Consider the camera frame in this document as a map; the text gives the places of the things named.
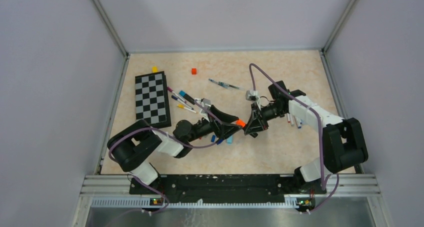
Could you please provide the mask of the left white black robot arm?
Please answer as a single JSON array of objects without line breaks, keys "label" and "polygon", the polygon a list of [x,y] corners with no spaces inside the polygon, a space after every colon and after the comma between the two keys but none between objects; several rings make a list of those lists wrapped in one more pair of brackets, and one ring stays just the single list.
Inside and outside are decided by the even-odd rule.
[{"label": "left white black robot arm", "polygon": [[147,160],[153,152],[183,158],[194,149],[191,142],[214,134],[217,139],[211,145],[217,145],[243,128],[236,123],[237,116],[219,111],[214,105],[207,107],[205,113],[196,123],[180,120],[172,134],[154,128],[145,119],[138,120],[107,142],[109,158],[123,172],[141,181],[147,193],[154,194],[161,181],[159,172]]}]

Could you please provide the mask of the light blue highlighter cap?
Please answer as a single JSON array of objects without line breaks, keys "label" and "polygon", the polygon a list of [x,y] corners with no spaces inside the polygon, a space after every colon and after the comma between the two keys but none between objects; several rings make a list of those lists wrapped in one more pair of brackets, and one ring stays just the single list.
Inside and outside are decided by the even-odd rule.
[{"label": "light blue highlighter cap", "polygon": [[231,145],[233,143],[233,136],[230,136],[226,139],[226,143]]}]

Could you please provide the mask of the orange highlighter cap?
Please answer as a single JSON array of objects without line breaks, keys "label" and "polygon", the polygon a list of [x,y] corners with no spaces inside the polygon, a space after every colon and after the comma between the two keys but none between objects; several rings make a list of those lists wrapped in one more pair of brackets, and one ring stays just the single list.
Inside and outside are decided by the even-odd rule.
[{"label": "orange highlighter cap", "polygon": [[246,123],[244,121],[242,121],[241,119],[238,119],[235,123],[237,125],[241,126],[242,128],[246,125]]}]

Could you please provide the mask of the blue deli whiteboard marker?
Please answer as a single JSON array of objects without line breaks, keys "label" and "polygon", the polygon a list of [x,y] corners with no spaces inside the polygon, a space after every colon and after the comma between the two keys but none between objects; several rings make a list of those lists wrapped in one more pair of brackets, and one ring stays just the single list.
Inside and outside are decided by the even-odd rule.
[{"label": "blue deli whiteboard marker", "polygon": [[302,120],[298,117],[295,117],[296,126],[298,129],[302,128]]}]

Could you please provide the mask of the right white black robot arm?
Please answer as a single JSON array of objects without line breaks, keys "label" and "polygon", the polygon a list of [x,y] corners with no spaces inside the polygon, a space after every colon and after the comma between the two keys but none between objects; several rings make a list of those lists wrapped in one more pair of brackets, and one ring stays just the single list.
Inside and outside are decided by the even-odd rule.
[{"label": "right white black robot arm", "polygon": [[243,127],[245,135],[255,135],[269,128],[270,120],[290,115],[301,120],[319,134],[319,157],[294,171],[293,187],[299,193],[307,193],[314,181],[330,174],[359,165],[368,160],[369,154],[360,122],[356,118],[345,119],[323,109],[304,93],[286,89],[283,81],[268,87],[272,100],[262,106],[256,90],[248,90],[245,98],[251,101],[251,114]]}]

